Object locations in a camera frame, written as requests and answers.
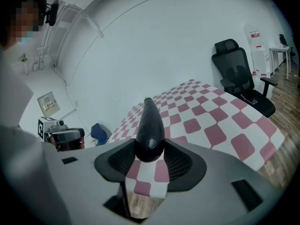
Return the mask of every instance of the blue object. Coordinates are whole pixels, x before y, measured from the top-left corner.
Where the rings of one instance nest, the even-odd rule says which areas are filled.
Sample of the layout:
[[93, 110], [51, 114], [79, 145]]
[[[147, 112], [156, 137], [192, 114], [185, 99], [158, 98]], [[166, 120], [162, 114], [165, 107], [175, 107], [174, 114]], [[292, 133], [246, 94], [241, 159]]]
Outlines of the blue object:
[[90, 136], [92, 138], [96, 138], [98, 140], [98, 143], [96, 146], [106, 144], [106, 142], [108, 140], [107, 133], [103, 130], [103, 128], [101, 127], [101, 125], [99, 123], [96, 123], [94, 126], [92, 126]]

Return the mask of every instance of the chair armrest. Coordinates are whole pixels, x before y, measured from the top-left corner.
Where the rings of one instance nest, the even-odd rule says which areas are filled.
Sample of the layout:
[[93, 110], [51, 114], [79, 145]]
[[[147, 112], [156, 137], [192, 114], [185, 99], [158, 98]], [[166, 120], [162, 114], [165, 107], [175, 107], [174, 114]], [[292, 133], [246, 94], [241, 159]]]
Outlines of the chair armrest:
[[235, 85], [234, 83], [232, 83], [231, 81], [227, 80], [227, 79], [222, 79], [220, 81], [221, 85], [224, 87], [224, 88], [235, 88]]
[[274, 86], [274, 87], [277, 86], [277, 82], [274, 81], [273, 79], [270, 79], [270, 78], [267, 78], [267, 77], [261, 77], [261, 80], [263, 82], [267, 83], [267, 84], [270, 84], [270, 85]]

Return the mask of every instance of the chair seat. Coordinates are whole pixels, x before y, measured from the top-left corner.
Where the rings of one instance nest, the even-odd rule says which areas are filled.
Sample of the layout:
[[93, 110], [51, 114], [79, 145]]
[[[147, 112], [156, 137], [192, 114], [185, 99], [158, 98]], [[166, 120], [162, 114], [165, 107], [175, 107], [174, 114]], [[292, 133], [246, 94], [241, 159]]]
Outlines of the chair seat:
[[255, 108], [257, 111], [259, 111], [265, 117], [268, 118], [275, 112], [276, 109], [275, 109], [275, 106], [273, 105], [273, 103], [270, 100], [268, 100], [260, 92], [258, 92], [256, 90], [252, 90], [247, 93], [247, 97], [248, 96], [254, 98], [257, 101], [257, 103], [253, 105], [247, 101], [244, 101], [244, 102], [246, 102], [247, 104], [249, 104], [250, 106]]

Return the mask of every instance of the desk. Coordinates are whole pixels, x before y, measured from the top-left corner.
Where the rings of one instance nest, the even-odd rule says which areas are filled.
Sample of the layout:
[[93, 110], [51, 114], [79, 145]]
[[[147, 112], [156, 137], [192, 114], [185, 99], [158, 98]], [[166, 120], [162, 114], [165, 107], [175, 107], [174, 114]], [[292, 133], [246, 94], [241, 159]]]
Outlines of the desk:
[[[153, 98], [165, 137], [231, 154], [254, 170], [261, 168], [284, 141], [280, 130], [261, 113], [229, 93], [189, 80]], [[132, 108], [108, 143], [135, 138], [143, 103]], [[152, 163], [135, 158], [126, 189], [165, 198], [169, 182], [162, 156]]]
[[285, 57], [286, 57], [286, 78], [288, 80], [289, 79], [289, 73], [291, 73], [290, 47], [271, 47], [270, 48], [273, 75], [275, 74], [274, 56], [273, 56], [274, 52], [276, 53], [276, 57], [277, 57], [277, 63], [278, 63], [277, 67], [278, 67], [278, 69], [279, 69], [278, 52], [285, 53]]

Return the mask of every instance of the headrest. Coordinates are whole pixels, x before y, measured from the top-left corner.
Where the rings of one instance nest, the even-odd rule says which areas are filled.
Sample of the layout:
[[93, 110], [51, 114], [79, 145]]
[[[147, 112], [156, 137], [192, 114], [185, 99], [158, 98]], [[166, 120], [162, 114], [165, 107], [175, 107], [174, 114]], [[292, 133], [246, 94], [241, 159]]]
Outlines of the headrest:
[[218, 55], [231, 53], [239, 48], [239, 45], [233, 39], [227, 39], [222, 42], [215, 43], [216, 52]]

